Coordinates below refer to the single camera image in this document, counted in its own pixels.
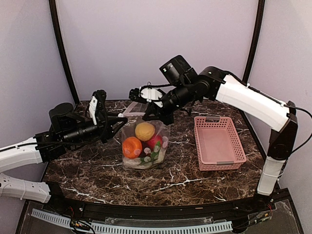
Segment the yellow toy fruit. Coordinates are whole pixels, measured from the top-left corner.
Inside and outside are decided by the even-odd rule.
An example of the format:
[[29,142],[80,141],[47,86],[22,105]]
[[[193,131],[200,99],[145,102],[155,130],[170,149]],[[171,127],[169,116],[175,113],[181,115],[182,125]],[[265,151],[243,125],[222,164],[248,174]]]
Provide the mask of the yellow toy fruit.
[[148,122],[139,123],[135,128],[135,135],[141,141],[150,140],[154,134],[155,127]]

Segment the orange toy tangerine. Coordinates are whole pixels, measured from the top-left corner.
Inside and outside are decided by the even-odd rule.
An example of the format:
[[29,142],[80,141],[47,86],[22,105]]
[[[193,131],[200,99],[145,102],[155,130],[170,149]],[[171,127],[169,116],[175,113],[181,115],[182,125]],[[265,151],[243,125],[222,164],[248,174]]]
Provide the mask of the orange toy tangerine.
[[142,152],[142,143],[135,136],[128,137],[122,143],[122,151],[129,159],[137,158]]

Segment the clear zip top bag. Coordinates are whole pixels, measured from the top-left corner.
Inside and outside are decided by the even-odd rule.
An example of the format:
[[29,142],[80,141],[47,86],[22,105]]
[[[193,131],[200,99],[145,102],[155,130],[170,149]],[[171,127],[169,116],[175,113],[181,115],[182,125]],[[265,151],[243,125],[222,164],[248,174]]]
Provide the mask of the clear zip top bag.
[[[135,128],[139,123],[142,122],[148,122],[155,127],[155,135],[161,135],[163,144],[160,149],[167,150],[169,145],[169,137],[170,137],[170,126],[165,125],[159,120],[152,120],[152,121],[144,121],[142,117],[144,116],[144,110],[146,109],[145,104],[137,103],[137,102],[131,102],[131,104],[125,109],[125,111],[120,114],[122,117],[126,117],[128,119],[128,122],[121,128],[121,145],[123,141],[128,137],[136,137],[135,135]],[[152,152],[158,152],[159,150],[155,149],[151,150],[149,146],[146,144],[146,141],[141,141],[142,143],[142,152],[139,155],[141,159],[141,165],[144,164],[143,158],[146,156],[149,156]],[[135,170],[131,168],[126,168],[123,163],[122,166],[124,169],[128,170]]]

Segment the red toy pepper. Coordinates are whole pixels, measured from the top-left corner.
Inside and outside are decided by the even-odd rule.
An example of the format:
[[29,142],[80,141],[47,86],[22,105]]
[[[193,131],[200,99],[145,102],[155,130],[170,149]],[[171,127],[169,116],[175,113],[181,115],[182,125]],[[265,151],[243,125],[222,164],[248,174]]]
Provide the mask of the red toy pepper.
[[151,150],[154,150],[155,147],[157,150],[159,150],[163,144],[162,136],[153,135],[150,140],[146,141],[146,144],[149,146]]

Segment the white toy vegetable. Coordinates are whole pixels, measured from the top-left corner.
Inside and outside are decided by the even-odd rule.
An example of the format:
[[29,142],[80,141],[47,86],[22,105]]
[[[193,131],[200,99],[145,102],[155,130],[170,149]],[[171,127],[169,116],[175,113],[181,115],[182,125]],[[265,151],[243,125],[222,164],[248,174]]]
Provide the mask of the white toy vegetable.
[[161,164],[165,159],[165,149],[160,149],[158,152],[152,152],[149,156],[143,158],[143,169],[150,169]]
[[125,157],[123,159],[123,165],[126,168],[131,168],[131,169],[145,169],[143,165],[141,165],[141,159],[140,158],[134,158],[134,159],[129,159]]

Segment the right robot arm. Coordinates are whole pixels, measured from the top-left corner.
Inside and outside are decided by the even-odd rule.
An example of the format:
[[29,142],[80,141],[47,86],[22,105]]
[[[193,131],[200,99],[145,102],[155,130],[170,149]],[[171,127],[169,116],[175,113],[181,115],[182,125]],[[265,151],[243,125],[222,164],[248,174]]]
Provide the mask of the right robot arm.
[[174,111],[206,98],[231,105],[270,126],[269,148],[257,194],[249,200],[249,208],[260,211],[267,205],[267,196],[272,194],[288,158],[297,150],[294,147],[298,131],[296,112],[304,109],[245,84],[229,71],[209,66],[197,73],[181,55],[162,65],[160,71],[173,89],[165,93],[161,85],[151,84],[139,88],[139,98],[148,103],[144,120],[172,124]]

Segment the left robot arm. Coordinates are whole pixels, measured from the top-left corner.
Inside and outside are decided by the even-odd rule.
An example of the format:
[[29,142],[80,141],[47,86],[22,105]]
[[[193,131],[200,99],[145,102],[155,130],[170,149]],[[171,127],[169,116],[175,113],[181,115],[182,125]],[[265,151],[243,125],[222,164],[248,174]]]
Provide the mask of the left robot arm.
[[23,142],[0,150],[0,195],[47,203],[63,213],[69,202],[53,194],[52,185],[5,175],[6,171],[30,164],[50,162],[93,142],[106,143],[127,123],[127,118],[106,112],[105,107],[94,110],[92,120],[77,115],[70,103],[62,103],[49,111],[49,131],[36,134]]

